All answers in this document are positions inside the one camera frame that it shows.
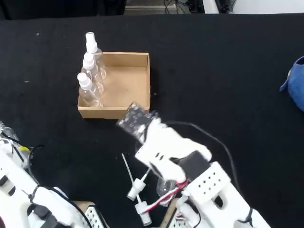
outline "bottle cap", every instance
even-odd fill
[[[85,73],[79,73],[77,75],[77,79],[82,89],[88,90],[92,88],[92,81],[88,78],[88,76],[86,76]]]
[[[86,38],[86,51],[90,53],[95,53],[98,50],[97,43],[95,40],[95,34],[93,32],[87,32],[85,34]]]
[[[134,201],[136,198],[136,195],[138,195],[138,193],[140,193],[145,186],[146,186],[146,184],[142,180],[136,178],[127,197],[130,200]]]
[[[137,214],[140,215],[141,219],[142,219],[142,224],[144,226],[148,226],[152,223],[151,218],[150,218],[150,214],[148,212],[142,213],[140,214],[140,212],[147,207],[147,202],[143,201],[143,202],[139,202],[138,204],[135,205],[135,209],[137,211]]]
[[[92,70],[94,68],[95,61],[93,54],[86,52],[84,55],[83,67],[86,70]]]

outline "floor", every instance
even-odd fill
[[[190,13],[183,4],[186,0],[127,0],[125,15],[149,15],[149,14],[184,14]]]

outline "red wire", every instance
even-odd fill
[[[186,185],[188,184],[188,180],[185,180],[183,183],[176,183],[176,185],[178,185],[178,188],[176,188],[175,191],[171,192],[168,196],[166,196],[165,198],[160,198],[158,199],[151,208],[148,208],[147,210],[145,210],[143,213],[146,213],[150,210],[153,210],[156,206],[158,206],[162,201],[164,201],[165,199],[167,199],[169,196],[171,196],[172,194],[178,192],[179,190],[183,189]]]

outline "clear plastic bottle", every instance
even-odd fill
[[[93,32],[87,32],[85,34],[86,39],[86,51],[92,53],[95,57],[96,64],[99,67],[99,71],[101,74],[102,79],[106,78],[106,70],[105,70],[105,63],[103,61],[103,52],[101,49],[98,48],[97,42],[95,40],[95,34]]]
[[[161,197],[165,195],[168,191],[175,189],[175,182],[173,180],[164,181],[162,178],[159,178],[157,181],[156,192]],[[176,193],[171,195],[168,199],[164,200],[160,203],[160,205],[167,207],[171,201],[175,197]]]
[[[92,80],[97,86],[100,94],[104,91],[103,79],[95,64],[94,56],[91,53],[85,53],[81,72],[85,73]]]
[[[86,76],[85,73],[79,73],[77,79],[80,84],[79,96],[89,107],[102,107],[100,94],[97,86]]]

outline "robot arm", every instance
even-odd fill
[[[5,176],[8,180],[7,182],[12,183],[15,188],[15,192],[11,196],[0,190],[1,204],[6,202],[5,205],[9,207],[8,209],[4,207],[1,213],[4,221],[6,223],[13,223],[14,225],[12,227],[30,227],[27,218],[27,209],[31,203],[34,203],[48,208],[56,220],[65,226],[83,227],[79,212],[72,206],[67,207],[67,205],[64,205],[64,200],[54,192],[38,186],[34,180],[8,156],[8,151],[5,149],[5,147],[7,147],[6,144],[2,146],[3,147],[0,146],[0,179]],[[30,202],[29,199],[30,195],[32,195],[32,202]],[[17,214],[17,216],[12,220],[13,214]]]
[[[189,184],[183,188],[177,208],[194,228],[269,228],[270,226],[246,203],[203,145],[182,138],[161,122],[155,114],[146,114],[132,103],[126,116],[117,123],[143,146],[135,157],[166,180]],[[199,213],[189,209],[192,201]]]

